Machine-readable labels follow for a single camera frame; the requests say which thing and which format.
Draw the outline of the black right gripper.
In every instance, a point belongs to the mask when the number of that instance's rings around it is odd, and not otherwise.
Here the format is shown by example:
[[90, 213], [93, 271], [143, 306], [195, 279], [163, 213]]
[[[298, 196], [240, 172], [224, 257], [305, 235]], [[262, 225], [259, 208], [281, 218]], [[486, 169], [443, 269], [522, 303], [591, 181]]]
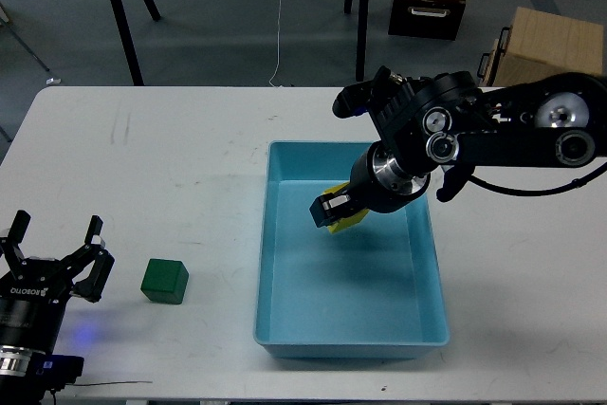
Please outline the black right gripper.
[[379, 141], [352, 166], [344, 191], [323, 193], [309, 207], [317, 228], [329, 227], [354, 214], [354, 210], [396, 212], [428, 189], [430, 175], [404, 172]]

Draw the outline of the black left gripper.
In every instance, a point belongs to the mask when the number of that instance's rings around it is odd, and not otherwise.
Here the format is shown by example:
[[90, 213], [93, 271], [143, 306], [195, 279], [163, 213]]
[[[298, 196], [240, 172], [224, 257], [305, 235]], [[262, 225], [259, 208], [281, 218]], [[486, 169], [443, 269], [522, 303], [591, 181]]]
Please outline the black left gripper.
[[70, 297], [98, 302], [115, 263], [101, 238], [103, 222], [92, 215], [83, 245], [62, 260], [25, 258], [20, 250], [31, 216], [19, 210], [1, 235], [9, 271], [1, 277], [1, 313], [65, 312]]

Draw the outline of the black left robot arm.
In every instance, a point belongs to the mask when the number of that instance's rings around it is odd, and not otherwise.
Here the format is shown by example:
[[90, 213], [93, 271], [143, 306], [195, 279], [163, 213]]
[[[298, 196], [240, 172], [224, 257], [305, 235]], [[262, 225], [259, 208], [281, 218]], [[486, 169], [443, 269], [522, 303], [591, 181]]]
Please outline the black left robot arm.
[[20, 250], [30, 215], [20, 210], [1, 234], [1, 401], [39, 404], [83, 372], [83, 358], [54, 347], [70, 298], [96, 303], [114, 265], [101, 239], [102, 220], [91, 217], [83, 245], [62, 259], [25, 257]]

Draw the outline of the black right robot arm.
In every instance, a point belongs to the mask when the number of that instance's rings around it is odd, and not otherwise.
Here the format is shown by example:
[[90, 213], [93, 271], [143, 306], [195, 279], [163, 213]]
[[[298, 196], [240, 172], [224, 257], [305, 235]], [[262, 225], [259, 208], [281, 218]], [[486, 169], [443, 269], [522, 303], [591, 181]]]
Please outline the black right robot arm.
[[437, 198], [452, 200], [479, 166], [579, 168], [606, 153], [606, 81], [567, 72], [485, 92], [466, 71], [403, 77], [386, 67], [336, 97], [340, 119], [368, 114], [379, 139], [349, 180], [311, 205], [318, 227], [342, 230], [367, 212], [400, 210], [444, 171]]

